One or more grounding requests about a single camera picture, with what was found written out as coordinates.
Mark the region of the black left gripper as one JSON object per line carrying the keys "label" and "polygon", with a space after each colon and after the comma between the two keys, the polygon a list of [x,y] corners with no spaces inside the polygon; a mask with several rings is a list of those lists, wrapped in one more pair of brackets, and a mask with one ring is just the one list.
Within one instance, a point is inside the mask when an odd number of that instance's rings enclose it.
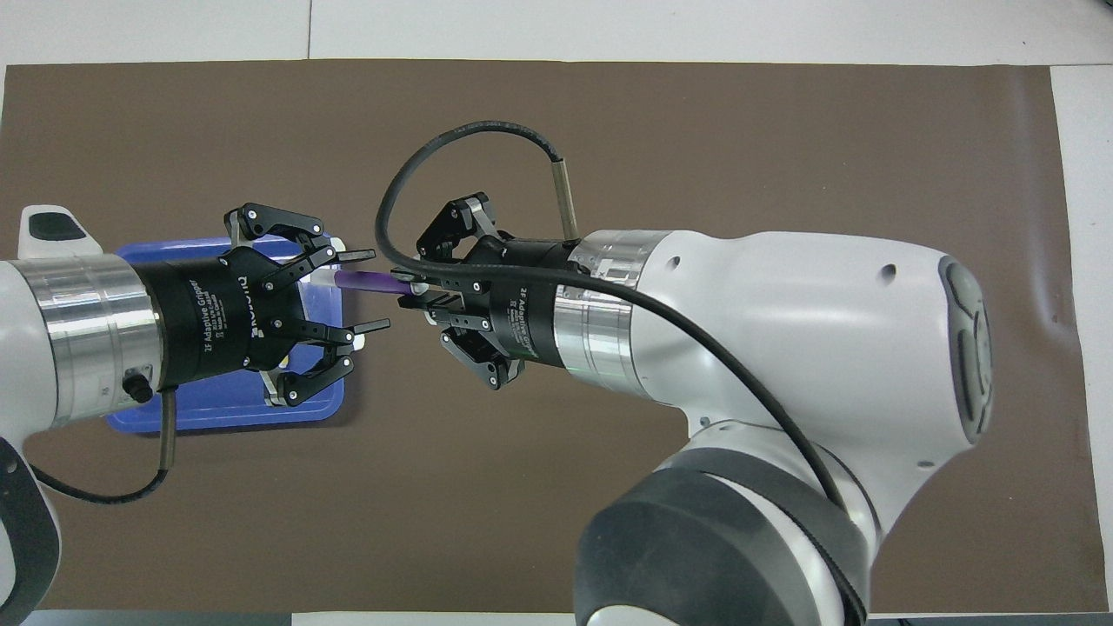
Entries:
{"label": "black left gripper", "polygon": [[[297,282],[314,270],[377,257],[374,250],[339,250],[321,219],[244,203],[225,215],[232,247],[219,256],[132,264],[162,330],[162,379],[177,387],[239,370],[265,372],[265,402],[298,407],[354,371],[358,338],[392,326],[378,317],[354,326],[303,320]],[[299,246],[287,262],[253,243],[278,236]],[[277,368],[295,345],[318,346],[321,359],[298,373]]]}

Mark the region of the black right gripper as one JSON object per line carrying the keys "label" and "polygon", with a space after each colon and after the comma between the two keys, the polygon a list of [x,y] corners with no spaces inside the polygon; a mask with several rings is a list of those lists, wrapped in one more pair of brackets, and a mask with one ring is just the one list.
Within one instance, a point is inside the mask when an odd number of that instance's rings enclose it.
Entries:
{"label": "black right gripper", "polygon": [[[563,270],[571,253],[560,239],[501,241],[484,193],[449,200],[422,231],[415,250],[415,261],[470,272],[486,264]],[[418,275],[403,267],[393,268],[393,277],[404,285],[401,309],[425,314],[440,329],[442,348],[486,388],[500,390],[516,380],[522,360],[563,364],[554,338],[556,285],[521,278],[493,283],[473,274]],[[477,313],[465,309],[463,296]]]}

